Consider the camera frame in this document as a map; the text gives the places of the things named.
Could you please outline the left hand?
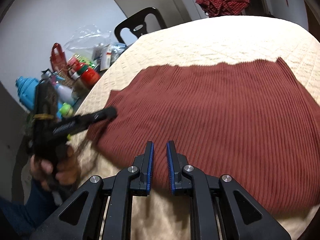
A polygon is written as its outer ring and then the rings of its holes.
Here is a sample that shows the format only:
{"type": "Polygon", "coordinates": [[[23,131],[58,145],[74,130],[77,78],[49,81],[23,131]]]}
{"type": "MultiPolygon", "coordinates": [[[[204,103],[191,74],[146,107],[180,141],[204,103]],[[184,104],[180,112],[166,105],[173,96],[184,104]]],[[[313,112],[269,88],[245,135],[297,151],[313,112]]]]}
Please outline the left hand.
{"type": "Polygon", "coordinates": [[[62,186],[69,186],[78,180],[80,176],[80,166],[78,159],[71,146],[67,147],[67,157],[63,159],[57,165],[53,165],[51,162],[45,159],[36,159],[35,155],[30,159],[30,172],[41,187],[50,191],[49,177],[53,171],[56,170],[55,178],[62,186]]]}

